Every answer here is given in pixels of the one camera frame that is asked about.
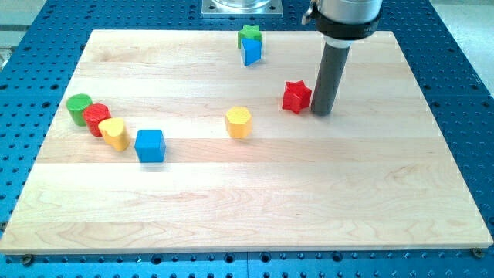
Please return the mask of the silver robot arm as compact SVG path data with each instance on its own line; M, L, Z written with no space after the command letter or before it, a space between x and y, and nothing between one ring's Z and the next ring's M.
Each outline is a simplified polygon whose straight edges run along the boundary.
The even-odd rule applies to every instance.
M382 0L311 0L301 23L315 22L325 43L345 49L352 42L375 33L381 19Z

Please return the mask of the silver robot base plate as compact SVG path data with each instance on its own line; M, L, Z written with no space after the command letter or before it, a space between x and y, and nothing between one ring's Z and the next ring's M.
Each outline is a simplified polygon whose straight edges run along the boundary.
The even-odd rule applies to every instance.
M281 0L202 0L201 15L206 18L282 16Z

